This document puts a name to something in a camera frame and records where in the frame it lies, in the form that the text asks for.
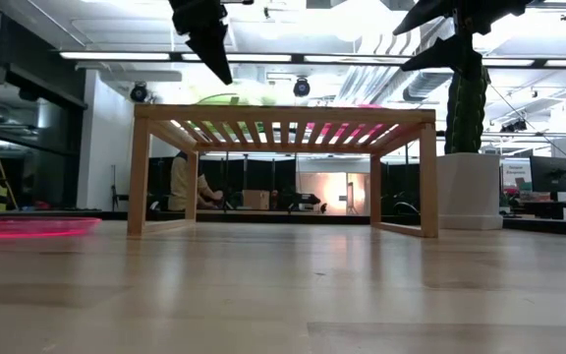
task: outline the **ceiling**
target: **ceiling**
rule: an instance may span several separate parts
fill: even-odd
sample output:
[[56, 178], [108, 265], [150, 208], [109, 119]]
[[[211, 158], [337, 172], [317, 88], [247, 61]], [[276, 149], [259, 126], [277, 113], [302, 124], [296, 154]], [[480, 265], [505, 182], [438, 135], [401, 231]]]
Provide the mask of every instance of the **ceiling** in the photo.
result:
[[[398, 9], [407, 8], [412, 1], [256, 0], [251, 6], [227, 5], [225, 46], [227, 52], [244, 53], [412, 54], [437, 37], [450, 35], [452, 29], [450, 21], [437, 21], [408, 36], [392, 36], [406, 13]], [[269, 18], [264, 15], [265, 8]], [[186, 38], [174, 31], [167, 0], [0, 0], [0, 10], [60, 50], [189, 51]], [[493, 25], [491, 34], [478, 36], [475, 46], [496, 56], [566, 56], [566, 21], [560, 20], [563, 13], [531, 10], [521, 18], [504, 18]], [[150, 86], [171, 102], [183, 99], [193, 103], [189, 101], [192, 98], [180, 95], [185, 87], [212, 93], [229, 89], [202, 64], [93, 63], [89, 67], [101, 70], [102, 79], [122, 93], [128, 93], [132, 82], [141, 76], [152, 78], [153, 73], [163, 73], [174, 79]], [[438, 112], [438, 126], [443, 128], [449, 74], [435, 75], [430, 82], [429, 76], [421, 77], [420, 73], [404, 74], [382, 67], [234, 64], [232, 70], [235, 79], [263, 84], [264, 90], [277, 96], [277, 104], [312, 105], [328, 99], [340, 105], [433, 108]], [[181, 74], [178, 77], [169, 75], [177, 72]], [[309, 77], [311, 83], [311, 94], [305, 99], [292, 95], [299, 76]], [[533, 124], [530, 129], [549, 129], [544, 124], [550, 120], [552, 107], [566, 100], [566, 71], [491, 69], [490, 76], [496, 89], [490, 88], [486, 94], [485, 112], [490, 122], [486, 127], [491, 132], [516, 118], [514, 109], [522, 116], [526, 112]], [[408, 102], [403, 90], [414, 82], [424, 85], [424, 99]]]

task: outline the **green cactus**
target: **green cactus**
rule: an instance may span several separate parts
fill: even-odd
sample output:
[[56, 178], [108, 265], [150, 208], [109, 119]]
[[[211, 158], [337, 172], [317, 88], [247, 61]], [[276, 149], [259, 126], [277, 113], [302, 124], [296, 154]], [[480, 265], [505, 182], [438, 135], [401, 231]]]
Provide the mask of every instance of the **green cactus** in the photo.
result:
[[444, 152], [474, 152], [481, 148], [488, 70], [481, 66], [481, 78], [468, 81], [454, 73], [447, 103], [447, 130]]

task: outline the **cardboard box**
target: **cardboard box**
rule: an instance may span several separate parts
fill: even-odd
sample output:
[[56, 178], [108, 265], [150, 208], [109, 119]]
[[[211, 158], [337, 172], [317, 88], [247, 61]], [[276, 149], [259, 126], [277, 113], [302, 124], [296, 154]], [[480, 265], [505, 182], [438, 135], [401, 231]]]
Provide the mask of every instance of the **cardboard box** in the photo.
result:
[[253, 210], [270, 210], [270, 192], [245, 190], [244, 207]]

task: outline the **security camera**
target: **security camera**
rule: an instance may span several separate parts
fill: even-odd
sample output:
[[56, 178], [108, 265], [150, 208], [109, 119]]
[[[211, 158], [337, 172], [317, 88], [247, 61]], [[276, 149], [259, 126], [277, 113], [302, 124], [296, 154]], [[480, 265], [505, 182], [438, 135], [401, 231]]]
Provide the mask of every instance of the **security camera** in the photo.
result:
[[147, 83], [135, 83], [135, 87], [130, 91], [130, 98], [137, 103], [144, 103], [147, 99]]
[[297, 78], [296, 83], [294, 84], [294, 96], [296, 97], [305, 97], [306, 95], [310, 94], [310, 83], [307, 81], [307, 78]]

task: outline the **desk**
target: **desk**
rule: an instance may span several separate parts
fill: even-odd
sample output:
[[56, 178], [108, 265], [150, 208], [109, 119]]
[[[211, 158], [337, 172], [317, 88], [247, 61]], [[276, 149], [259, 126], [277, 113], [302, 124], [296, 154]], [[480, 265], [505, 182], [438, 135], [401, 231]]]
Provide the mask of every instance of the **desk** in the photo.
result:
[[524, 209], [539, 218], [564, 219], [566, 202], [523, 202]]

